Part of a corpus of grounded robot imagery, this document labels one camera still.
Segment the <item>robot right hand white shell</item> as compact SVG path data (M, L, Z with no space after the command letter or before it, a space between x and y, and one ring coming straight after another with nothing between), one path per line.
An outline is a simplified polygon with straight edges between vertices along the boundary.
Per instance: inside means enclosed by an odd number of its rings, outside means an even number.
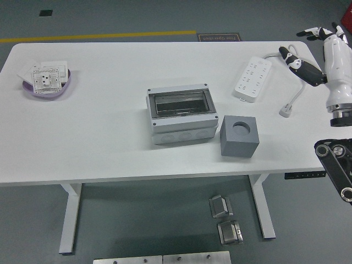
M279 48L292 73L311 86L326 85L329 89L326 102L329 113L351 109L351 48L343 29L336 23L332 26L334 31L313 27L296 34L311 41L323 41L324 71L293 55L287 48Z

